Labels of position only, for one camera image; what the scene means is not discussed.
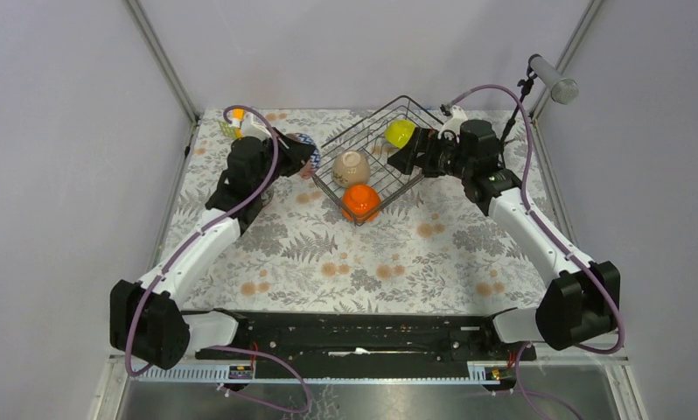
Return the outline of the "orange bowl front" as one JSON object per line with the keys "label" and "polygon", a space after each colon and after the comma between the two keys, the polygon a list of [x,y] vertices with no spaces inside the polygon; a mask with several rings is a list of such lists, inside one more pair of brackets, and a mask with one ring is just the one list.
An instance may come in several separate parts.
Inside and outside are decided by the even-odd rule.
{"label": "orange bowl front", "polygon": [[342,197],[341,213],[350,222],[364,223],[373,221],[380,204],[379,194],[369,185],[358,184],[346,189]]}

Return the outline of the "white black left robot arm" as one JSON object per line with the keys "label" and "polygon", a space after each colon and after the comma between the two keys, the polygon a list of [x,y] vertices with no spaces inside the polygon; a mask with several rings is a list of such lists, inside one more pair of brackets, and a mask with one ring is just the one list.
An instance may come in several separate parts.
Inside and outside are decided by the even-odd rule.
{"label": "white black left robot arm", "polygon": [[264,208],[262,193],[280,177],[316,169],[320,153],[303,133],[235,140],[227,167],[193,230],[175,250],[135,282],[118,281],[109,295],[109,342],[129,357],[162,369],[186,355],[216,347],[237,360],[248,334],[225,310],[184,313],[193,285],[234,244]]}

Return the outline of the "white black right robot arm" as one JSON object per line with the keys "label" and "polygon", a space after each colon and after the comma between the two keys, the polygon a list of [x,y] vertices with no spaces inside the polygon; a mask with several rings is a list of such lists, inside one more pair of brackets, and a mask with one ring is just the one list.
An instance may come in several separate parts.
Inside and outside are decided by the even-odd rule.
{"label": "white black right robot arm", "polygon": [[618,269],[594,262],[540,216],[523,181],[505,168],[503,150],[492,125],[473,119],[457,130],[416,127],[387,158],[403,174],[419,170],[425,178],[459,179],[468,200],[512,237],[547,286],[536,307],[492,315],[492,329],[479,338],[481,352],[500,361],[519,342],[544,342],[554,350],[585,348],[587,340],[621,332]]}

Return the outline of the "pink patterned bowl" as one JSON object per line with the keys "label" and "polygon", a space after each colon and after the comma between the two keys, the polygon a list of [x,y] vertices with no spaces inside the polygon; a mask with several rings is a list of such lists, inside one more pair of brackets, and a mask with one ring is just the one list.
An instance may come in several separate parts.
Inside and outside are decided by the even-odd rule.
{"label": "pink patterned bowl", "polygon": [[260,195],[260,200],[262,203],[263,207],[267,207],[271,201],[273,200],[275,196],[275,188],[273,185],[270,185],[269,187],[266,187],[265,189],[262,190],[262,193]]}

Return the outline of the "blue white patterned bowl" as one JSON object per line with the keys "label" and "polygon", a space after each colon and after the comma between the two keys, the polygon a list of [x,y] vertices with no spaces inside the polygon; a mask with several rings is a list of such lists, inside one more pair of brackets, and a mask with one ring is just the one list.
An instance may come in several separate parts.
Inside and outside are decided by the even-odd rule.
{"label": "blue white patterned bowl", "polygon": [[288,133],[287,137],[299,143],[309,144],[314,147],[314,151],[311,153],[308,162],[298,173],[302,179],[310,179],[320,166],[321,155],[318,145],[310,136],[304,133]]}

